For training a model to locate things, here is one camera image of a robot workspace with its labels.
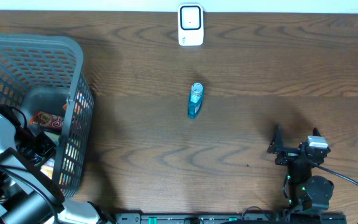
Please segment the yellow snack chip bag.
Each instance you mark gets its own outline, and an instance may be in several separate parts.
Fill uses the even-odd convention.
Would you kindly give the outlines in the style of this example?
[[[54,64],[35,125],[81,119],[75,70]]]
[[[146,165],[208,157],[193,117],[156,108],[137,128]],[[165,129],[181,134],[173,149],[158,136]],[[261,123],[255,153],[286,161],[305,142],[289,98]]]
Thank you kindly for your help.
[[[40,171],[43,174],[45,174],[49,179],[52,179],[54,165],[55,165],[55,159],[51,157],[41,165]]]

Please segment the grey plastic mesh basket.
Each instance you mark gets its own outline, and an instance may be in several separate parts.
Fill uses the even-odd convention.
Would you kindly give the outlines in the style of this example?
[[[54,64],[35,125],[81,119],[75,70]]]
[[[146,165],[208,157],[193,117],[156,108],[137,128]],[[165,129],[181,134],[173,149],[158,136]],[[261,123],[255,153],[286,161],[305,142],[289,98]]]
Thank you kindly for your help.
[[[0,104],[19,108],[20,120],[37,111],[62,117],[52,180],[65,197],[79,190],[93,115],[83,64],[68,37],[0,34]]]

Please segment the blue mouthwash bottle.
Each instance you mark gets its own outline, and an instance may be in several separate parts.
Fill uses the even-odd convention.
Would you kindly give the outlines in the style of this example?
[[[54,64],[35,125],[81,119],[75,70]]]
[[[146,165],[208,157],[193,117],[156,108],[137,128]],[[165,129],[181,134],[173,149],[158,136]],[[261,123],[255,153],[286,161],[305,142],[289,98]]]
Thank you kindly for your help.
[[[195,119],[200,112],[204,97],[204,87],[201,83],[194,83],[191,86],[191,91],[188,100],[188,117]]]

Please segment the orange chocolate bar wrapper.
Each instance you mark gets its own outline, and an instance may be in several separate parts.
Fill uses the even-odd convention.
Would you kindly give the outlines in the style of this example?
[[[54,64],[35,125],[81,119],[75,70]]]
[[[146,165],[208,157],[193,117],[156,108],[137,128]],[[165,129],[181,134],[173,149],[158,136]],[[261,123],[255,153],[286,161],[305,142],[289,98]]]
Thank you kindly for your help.
[[[29,124],[35,124],[52,131],[61,131],[64,118],[58,115],[49,114],[43,111],[36,111]]]

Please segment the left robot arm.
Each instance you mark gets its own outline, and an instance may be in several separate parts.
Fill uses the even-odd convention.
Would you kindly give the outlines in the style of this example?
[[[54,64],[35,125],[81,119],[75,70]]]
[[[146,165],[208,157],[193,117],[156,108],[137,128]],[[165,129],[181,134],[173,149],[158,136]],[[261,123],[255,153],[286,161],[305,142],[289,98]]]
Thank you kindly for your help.
[[[115,223],[92,202],[76,202],[87,128],[74,118],[56,144],[34,135],[19,109],[0,104],[0,223]]]

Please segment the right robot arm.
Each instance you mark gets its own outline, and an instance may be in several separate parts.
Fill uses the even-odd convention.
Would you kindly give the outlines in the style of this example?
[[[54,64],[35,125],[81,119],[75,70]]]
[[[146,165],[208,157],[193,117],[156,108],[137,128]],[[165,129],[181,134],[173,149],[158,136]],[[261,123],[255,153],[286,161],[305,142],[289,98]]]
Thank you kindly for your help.
[[[334,185],[330,180],[312,174],[312,169],[322,164],[331,152],[317,128],[298,147],[287,147],[284,145],[282,129],[277,125],[267,152],[276,155],[276,165],[287,167],[283,191],[290,206],[283,212],[285,221],[289,222],[301,215],[318,217],[328,210]]]

